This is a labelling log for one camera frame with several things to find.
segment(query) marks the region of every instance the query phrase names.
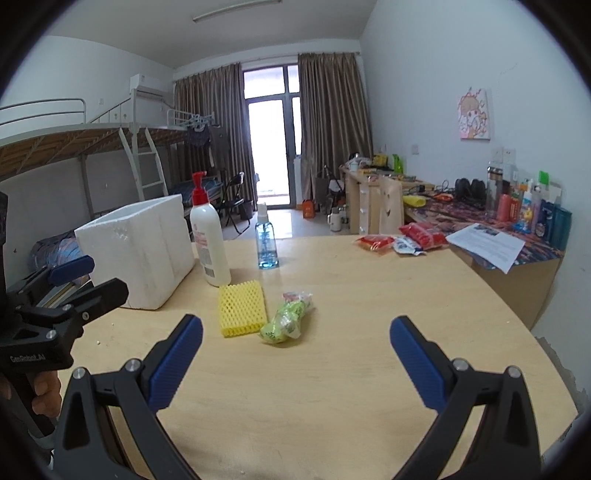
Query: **red snack package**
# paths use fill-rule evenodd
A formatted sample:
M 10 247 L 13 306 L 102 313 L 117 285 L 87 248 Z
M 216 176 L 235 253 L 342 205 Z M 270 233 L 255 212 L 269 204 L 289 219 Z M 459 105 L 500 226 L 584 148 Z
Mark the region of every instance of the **red snack package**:
M 443 232 L 427 222 L 404 225 L 400 227 L 400 231 L 421 245 L 423 250 L 432 250 L 447 245 Z
M 395 238 L 389 235 L 366 235 L 355 241 L 360 247 L 372 252 L 378 252 L 384 248 L 390 247 Z

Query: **plastic bag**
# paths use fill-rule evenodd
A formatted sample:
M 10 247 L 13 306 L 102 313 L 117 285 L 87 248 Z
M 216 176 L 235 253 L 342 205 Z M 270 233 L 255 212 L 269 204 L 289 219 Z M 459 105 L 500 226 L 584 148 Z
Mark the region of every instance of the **plastic bag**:
M 259 332 L 265 343 L 276 345 L 301 336 L 301 320 L 312 308 L 311 293 L 288 292 L 272 321 Z
M 407 236 L 397 237 L 392 248 L 400 255 L 414 255 L 415 257 L 418 257 L 419 255 L 426 254 L 418 243 Z
M 366 235 L 355 242 L 362 248 L 372 252 L 380 252 L 390 247 L 396 239 L 389 235 Z
M 447 245 L 443 232 L 427 222 L 411 223 L 400 227 L 400 231 L 418 243 L 423 250 L 432 250 Z

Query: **wooden bed slats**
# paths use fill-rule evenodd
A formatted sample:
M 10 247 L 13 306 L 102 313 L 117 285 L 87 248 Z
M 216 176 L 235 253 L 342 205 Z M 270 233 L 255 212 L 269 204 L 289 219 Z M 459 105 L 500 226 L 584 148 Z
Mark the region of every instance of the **wooden bed slats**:
M 80 155 L 122 150 L 118 131 L 119 127 L 112 125 L 92 129 L 81 125 L 80 130 L 55 132 L 4 145 L 0 147 L 0 180 Z M 149 128 L 149 131 L 158 147 L 183 142 L 186 137 L 185 130 Z M 132 135 L 129 128 L 124 127 L 124 132 L 130 141 Z M 138 133 L 138 146 L 149 147 L 143 129 Z

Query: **white lotion bottle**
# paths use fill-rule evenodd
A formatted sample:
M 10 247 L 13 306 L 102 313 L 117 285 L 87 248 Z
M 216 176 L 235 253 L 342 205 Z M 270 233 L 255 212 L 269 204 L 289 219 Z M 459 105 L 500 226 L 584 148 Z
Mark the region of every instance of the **white lotion bottle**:
M 204 171 L 193 174 L 195 189 L 190 217 L 191 228 L 205 279 L 214 287 L 221 287 L 229 285 L 232 277 L 224 249 L 220 217 L 209 203 L 207 192 L 201 185 L 205 175 Z

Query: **white paper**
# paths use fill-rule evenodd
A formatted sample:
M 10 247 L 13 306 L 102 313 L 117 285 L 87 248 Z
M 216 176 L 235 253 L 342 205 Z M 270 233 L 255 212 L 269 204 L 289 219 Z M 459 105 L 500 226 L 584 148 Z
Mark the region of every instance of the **white paper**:
M 509 273 L 525 246 L 523 240 L 479 223 L 451 234 L 447 241 L 488 260 L 505 274 Z

